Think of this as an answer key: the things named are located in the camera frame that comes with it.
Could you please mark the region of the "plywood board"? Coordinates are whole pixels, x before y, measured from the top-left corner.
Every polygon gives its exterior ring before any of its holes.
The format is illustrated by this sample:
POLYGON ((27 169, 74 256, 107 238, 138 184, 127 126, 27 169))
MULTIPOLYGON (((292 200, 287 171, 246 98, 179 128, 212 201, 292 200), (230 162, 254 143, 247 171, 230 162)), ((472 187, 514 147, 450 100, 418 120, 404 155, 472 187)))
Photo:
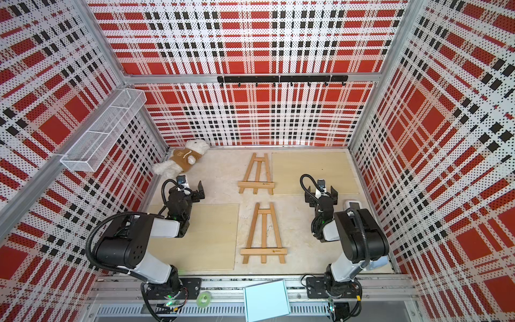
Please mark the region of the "plywood board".
POLYGON ((327 186, 345 194, 358 194, 357 178, 347 152, 274 152, 272 177, 278 195, 302 195, 299 178, 311 175, 316 181, 325 180, 327 186))
POLYGON ((239 210, 238 204, 196 203, 185 236, 152 238, 148 251, 181 274, 233 270, 239 210))

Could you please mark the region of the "wooden easel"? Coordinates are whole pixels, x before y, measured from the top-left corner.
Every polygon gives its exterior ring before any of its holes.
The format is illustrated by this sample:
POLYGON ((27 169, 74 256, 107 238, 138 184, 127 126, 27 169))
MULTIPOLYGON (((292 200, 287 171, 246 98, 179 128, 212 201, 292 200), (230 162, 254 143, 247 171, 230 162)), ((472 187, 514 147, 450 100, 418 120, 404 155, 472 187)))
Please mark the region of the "wooden easel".
POLYGON ((260 191, 266 191, 269 195, 274 194, 275 182, 272 180, 270 158, 267 153, 262 156, 253 153, 244 178, 237 182, 238 193, 243 194, 251 190, 254 195, 260 191))
POLYGON ((242 264, 249 264, 251 257, 259 257, 262 264, 269 257, 277 257, 280 264, 286 264, 288 250, 283 246, 275 204, 268 207, 256 203, 249 227, 245 247, 240 250, 242 264))

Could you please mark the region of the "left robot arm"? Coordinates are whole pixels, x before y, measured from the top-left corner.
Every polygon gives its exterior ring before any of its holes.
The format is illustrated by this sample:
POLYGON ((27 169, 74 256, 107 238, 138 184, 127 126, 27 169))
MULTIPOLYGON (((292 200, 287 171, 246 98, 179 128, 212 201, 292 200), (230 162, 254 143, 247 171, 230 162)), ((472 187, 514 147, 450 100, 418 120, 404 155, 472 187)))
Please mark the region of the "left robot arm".
POLYGON ((185 236, 194 203, 205 198, 201 184, 192 190, 184 175, 167 179, 161 188, 163 206, 158 213, 127 211, 110 216, 91 230, 85 254, 102 270, 137 278, 146 300, 194 300, 201 279, 181 279, 178 268, 157 259, 148 250, 151 240, 185 236))

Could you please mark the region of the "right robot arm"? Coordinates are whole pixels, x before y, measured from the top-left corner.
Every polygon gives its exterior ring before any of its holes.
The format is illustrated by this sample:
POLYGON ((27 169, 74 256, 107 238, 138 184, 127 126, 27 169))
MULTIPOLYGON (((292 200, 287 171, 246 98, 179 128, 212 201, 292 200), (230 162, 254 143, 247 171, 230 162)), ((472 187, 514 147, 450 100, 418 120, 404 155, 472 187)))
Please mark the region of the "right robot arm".
POLYGON ((388 263, 390 244, 382 228, 357 201, 347 202, 343 211, 335 211, 338 192, 327 188, 309 174, 299 179, 305 202, 314 209, 312 235, 321 242, 339 242, 342 254, 329 264, 322 277, 303 278, 310 299, 359 299, 362 286, 358 274, 388 263))

